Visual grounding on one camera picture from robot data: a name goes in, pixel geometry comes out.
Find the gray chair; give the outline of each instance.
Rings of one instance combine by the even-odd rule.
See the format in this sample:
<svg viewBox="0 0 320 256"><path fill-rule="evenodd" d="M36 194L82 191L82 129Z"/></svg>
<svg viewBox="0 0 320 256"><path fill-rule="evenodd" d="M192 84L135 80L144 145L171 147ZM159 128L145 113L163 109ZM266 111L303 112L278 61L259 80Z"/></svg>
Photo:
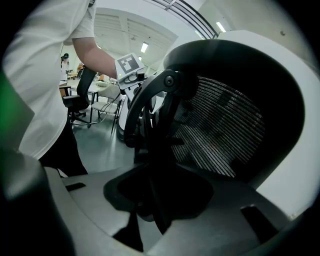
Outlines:
<svg viewBox="0 0 320 256"><path fill-rule="evenodd" d="M99 96L108 98L107 102L110 104L106 105L107 102L105 101L97 101L91 105L91 108L98 111L99 118L100 112L114 114L113 125L111 129L111 133L113 133L115 123L118 123L120 106L122 103L119 86L110 84L106 89L99 91Z"/></svg>

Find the gray floor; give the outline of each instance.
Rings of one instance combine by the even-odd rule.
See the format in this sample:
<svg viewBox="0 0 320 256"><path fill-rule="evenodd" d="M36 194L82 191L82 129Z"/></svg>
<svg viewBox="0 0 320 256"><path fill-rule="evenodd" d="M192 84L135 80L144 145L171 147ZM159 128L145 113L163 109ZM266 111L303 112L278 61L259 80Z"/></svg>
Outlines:
<svg viewBox="0 0 320 256"><path fill-rule="evenodd" d="M87 108L86 121L90 120L90 107ZM111 134L114 115L102 114L104 121L91 125L73 125L73 133L77 141L79 155L88 173L112 170L134 162L134 149L127 147L117 138L115 131ZM98 112L92 112L92 122L98 120Z"/></svg>

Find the shirt sleeve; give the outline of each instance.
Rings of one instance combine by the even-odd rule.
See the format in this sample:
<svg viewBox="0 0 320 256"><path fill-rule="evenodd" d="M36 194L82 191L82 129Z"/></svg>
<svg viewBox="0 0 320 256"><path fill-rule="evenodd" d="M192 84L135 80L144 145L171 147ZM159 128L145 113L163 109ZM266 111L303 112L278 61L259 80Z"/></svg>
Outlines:
<svg viewBox="0 0 320 256"><path fill-rule="evenodd" d="M94 21L95 21L96 9L97 9L96 4L94 4L92 7L89 7L86 10L85 15L81 20L80 24L72 32L69 38L66 41L64 41L64 44L66 46L72 45L72 39L95 37Z"/></svg>

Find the railing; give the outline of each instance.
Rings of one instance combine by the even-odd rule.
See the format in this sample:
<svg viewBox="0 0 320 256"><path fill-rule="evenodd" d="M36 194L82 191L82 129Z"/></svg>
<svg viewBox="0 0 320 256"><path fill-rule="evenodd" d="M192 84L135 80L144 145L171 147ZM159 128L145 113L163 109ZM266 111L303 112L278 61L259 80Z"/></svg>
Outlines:
<svg viewBox="0 0 320 256"><path fill-rule="evenodd" d="M210 23L192 6L183 0L145 0L147 2L154 2L157 6L163 8L165 11L175 15L185 23L189 24L195 29L195 32L202 39L214 39L218 37L218 33L210 25Z"/></svg>

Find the white ceiling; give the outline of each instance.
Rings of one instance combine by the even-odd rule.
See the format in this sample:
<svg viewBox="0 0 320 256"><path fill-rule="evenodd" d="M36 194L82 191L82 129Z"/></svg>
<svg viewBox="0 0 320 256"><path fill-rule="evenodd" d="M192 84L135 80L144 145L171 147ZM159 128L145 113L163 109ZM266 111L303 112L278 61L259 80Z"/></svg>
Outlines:
<svg viewBox="0 0 320 256"><path fill-rule="evenodd" d="M168 29L144 17L125 11L97 8L94 20L95 40L104 51L115 58L136 53L142 62L154 70L177 36ZM149 44L141 52L143 42Z"/></svg>

